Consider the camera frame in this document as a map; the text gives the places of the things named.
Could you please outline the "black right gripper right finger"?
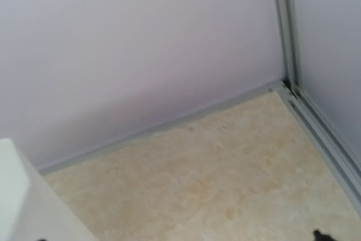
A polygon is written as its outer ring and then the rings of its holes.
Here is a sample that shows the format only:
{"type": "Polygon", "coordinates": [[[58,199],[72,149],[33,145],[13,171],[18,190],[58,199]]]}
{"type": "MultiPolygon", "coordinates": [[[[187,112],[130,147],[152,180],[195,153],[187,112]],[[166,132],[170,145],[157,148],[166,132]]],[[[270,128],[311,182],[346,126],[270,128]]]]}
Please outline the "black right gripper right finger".
{"type": "Polygon", "coordinates": [[[335,238],[330,236],[329,234],[324,234],[320,230],[316,229],[313,231],[314,240],[315,241],[336,241],[335,238]]]}

